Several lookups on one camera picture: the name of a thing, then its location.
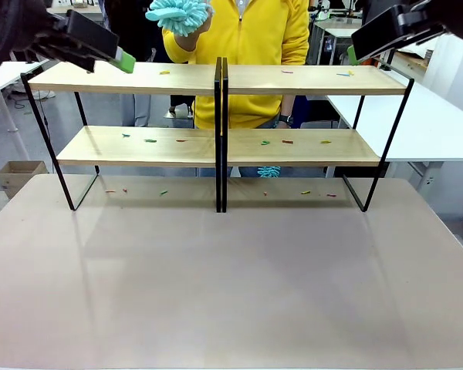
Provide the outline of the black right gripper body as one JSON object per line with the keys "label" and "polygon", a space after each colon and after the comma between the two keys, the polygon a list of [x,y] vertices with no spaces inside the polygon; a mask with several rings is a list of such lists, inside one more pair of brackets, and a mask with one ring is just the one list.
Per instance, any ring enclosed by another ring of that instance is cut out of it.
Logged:
{"label": "black right gripper body", "polygon": [[420,1],[411,6],[412,11],[422,11],[431,22],[441,24],[448,32],[463,39],[463,0]]}

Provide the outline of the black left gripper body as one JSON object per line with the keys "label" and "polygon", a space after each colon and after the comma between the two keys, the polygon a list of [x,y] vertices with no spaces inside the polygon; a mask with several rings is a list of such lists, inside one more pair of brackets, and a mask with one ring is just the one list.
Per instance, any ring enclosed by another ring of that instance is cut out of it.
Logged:
{"label": "black left gripper body", "polygon": [[50,13],[44,1],[11,1],[12,51],[30,49],[35,36],[67,37],[69,13]]}

